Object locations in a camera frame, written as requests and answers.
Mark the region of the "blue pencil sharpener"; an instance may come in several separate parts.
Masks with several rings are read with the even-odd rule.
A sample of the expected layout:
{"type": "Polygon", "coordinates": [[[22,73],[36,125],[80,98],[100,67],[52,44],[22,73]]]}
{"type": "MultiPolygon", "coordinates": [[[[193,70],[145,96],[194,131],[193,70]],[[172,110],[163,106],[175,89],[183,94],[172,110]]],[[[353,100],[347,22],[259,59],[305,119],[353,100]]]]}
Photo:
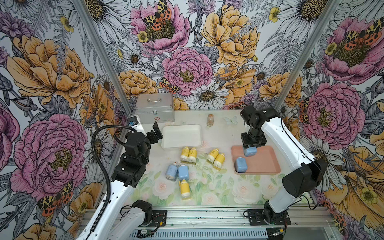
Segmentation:
{"type": "Polygon", "coordinates": [[[166,171],[166,179],[175,181],[178,176],[178,163],[174,162],[169,165],[167,171],[166,171]]]}
{"type": "Polygon", "coordinates": [[[239,157],[235,160],[235,170],[237,173],[245,173],[247,169],[248,165],[245,158],[239,157]]]}
{"type": "Polygon", "coordinates": [[[189,168],[188,168],[188,166],[180,165],[178,167],[178,175],[179,175],[180,181],[182,181],[182,180],[188,181],[189,180],[189,168]]]}
{"type": "Polygon", "coordinates": [[[245,157],[254,156],[256,153],[257,153],[257,147],[244,148],[244,156],[245,157]]]}

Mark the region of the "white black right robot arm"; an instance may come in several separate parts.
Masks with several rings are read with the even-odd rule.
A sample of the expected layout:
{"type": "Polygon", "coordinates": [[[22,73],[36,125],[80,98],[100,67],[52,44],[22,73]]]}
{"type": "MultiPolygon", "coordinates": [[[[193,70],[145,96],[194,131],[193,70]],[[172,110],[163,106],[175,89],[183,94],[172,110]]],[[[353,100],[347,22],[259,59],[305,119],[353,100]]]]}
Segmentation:
{"type": "Polygon", "coordinates": [[[240,115],[250,127],[241,134],[245,157],[254,157],[263,147],[271,147],[276,159],[287,163],[291,170],[282,179],[282,189],[264,204],[260,214],[268,225],[274,225],[303,193],[320,185],[328,164],[317,160],[300,144],[274,108],[258,110],[248,106],[240,115]]]}

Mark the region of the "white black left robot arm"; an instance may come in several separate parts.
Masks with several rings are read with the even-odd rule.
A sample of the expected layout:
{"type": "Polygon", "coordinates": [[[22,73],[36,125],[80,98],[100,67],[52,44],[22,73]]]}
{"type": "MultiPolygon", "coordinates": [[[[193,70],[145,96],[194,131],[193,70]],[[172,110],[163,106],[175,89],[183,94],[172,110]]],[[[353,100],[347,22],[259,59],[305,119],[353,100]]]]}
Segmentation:
{"type": "Polygon", "coordinates": [[[92,153],[105,177],[107,193],[85,229],[78,235],[79,240],[125,240],[137,227],[151,222],[152,205],[138,200],[132,204],[122,220],[115,223],[125,201],[135,191],[146,171],[151,146],[163,138],[158,123],[153,124],[152,131],[145,132],[139,119],[133,117],[133,120],[134,125],[124,127],[128,130],[125,141],[117,140],[125,151],[111,175],[99,159],[95,145],[99,132],[111,126],[99,128],[92,136],[92,153]]]}

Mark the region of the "yellow pencil sharpener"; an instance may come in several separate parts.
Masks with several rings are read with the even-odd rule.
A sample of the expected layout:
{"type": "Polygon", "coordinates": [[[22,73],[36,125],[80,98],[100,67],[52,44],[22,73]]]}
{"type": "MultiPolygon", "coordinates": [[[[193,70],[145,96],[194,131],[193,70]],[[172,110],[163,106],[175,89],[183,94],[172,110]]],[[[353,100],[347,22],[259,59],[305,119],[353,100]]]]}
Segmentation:
{"type": "Polygon", "coordinates": [[[182,199],[188,199],[191,197],[190,186],[186,180],[182,180],[181,182],[179,182],[179,187],[182,199]]]}
{"type": "Polygon", "coordinates": [[[196,164],[197,162],[197,149],[196,148],[191,148],[189,151],[189,156],[188,156],[188,163],[190,164],[196,164]]]}
{"type": "Polygon", "coordinates": [[[223,167],[223,164],[225,162],[225,155],[224,154],[219,154],[215,160],[214,160],[214,163],[213,163],[213,166],[216,168],[216,169],[221,169],[223,167]]]}
{"type": "Polygon", "coordinates": [[[210,163],[214,163],[216,157],[219,155],[219,150],[218,149],[213,149],[210,151],[210,153],[208,154],[207,156],[207,160],[210,162],[210,163]]]}
{"type": "Polygon", "coordinates": [[[182,149],[182,153],[180,156],[181,162],[185,162],[185,163],[188,162],[189,153],[190,153],[190,149],[188,147],[184,147],[182,149]]]}

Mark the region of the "white plastic tray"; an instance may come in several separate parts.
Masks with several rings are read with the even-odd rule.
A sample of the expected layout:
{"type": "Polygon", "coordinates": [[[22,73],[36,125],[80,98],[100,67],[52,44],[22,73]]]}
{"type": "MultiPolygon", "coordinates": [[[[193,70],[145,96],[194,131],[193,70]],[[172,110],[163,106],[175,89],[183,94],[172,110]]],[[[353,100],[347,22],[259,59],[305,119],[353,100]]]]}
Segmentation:
{"type": "Polygon", "coordinates": [[[203,145],[202,127],[200,125],[165,126],[162,133],[161,146],[165,150],[201,147],[203,145]]]}

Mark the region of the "pink plastic tray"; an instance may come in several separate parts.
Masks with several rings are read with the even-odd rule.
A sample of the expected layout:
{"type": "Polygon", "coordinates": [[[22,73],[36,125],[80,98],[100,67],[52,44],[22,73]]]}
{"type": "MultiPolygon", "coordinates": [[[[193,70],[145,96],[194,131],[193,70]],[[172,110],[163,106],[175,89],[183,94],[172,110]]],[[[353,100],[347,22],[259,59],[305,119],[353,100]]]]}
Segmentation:
{"type": "Polygon", "coordinates": [[[231,149],[234,169],[235,160],[239,157],[245,158],[248,169],[245,173],[235,173],[238,175],[276,175],[281,172],[276,154],[271,146],[257,148],[257,153],[251,157],[245,157],[243,146],[235,145],[231,149]]]}

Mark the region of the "silver metal case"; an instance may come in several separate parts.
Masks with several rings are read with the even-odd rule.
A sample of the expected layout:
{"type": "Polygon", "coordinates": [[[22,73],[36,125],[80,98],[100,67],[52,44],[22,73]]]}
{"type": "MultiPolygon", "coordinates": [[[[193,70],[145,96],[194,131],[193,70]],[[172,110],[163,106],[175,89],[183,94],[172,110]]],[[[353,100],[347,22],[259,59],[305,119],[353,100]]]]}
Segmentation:
{"type": "Polygon", "coordinates": [[[142,124],[174,122],[173,95],[170,93],[138,95],[136,113],[142,124]]]}

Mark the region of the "small glass bottle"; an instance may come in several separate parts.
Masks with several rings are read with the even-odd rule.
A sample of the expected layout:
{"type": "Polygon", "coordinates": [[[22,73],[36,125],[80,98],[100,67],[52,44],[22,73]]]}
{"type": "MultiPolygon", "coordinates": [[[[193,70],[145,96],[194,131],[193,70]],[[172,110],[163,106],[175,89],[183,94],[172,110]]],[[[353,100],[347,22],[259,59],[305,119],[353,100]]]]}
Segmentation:
{"type": "Polygon", "coordinates": [[[209,114],[207,117],[207,126],[212,127],[214,125],[214,115],[209,114]]]}

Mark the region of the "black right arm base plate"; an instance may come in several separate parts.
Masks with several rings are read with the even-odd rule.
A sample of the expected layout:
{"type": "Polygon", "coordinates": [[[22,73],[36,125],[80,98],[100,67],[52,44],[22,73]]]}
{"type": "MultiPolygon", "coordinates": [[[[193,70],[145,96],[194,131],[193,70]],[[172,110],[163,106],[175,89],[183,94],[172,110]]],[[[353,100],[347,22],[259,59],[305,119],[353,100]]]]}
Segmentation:
{"type": "Polygon", "coordinates": [[[251,226],[289,226],[291,219],[287,211],[276,214],[268,209],[248,209],[243,216],[251,226]]]}

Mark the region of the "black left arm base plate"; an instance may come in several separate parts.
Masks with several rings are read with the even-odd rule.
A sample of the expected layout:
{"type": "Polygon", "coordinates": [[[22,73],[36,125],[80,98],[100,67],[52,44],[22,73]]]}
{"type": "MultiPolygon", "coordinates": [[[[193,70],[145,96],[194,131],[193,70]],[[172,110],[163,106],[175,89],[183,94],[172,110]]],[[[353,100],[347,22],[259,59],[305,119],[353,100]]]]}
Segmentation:
{"type": "Polygon", "coordinates": [[[141,227],[157,227],[160,223],[162,223],[161,227],[164,227],[167,221],[167,214],[167,210],[153,210],[149,221],[144,222],[141,227]]]}

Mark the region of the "aluminium rail frame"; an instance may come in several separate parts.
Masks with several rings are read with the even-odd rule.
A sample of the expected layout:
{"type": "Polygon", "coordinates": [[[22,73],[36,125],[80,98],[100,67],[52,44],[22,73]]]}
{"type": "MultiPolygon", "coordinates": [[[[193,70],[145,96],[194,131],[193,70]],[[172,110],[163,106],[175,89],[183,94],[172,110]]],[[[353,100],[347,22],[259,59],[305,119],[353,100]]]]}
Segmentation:
{"type": "MultiPolygon", "coordinates": [[[[327,209],[314,211],[304,205],[291,207],[289,226],[251,226],[243,212],[259,206],[200,206],[152,208],[167,210],[164,227],[137,227],[126,240],[340,240],[336,224],[327,209]]],[[[117,224],[129,212],[124,206],[117,224]]]]}

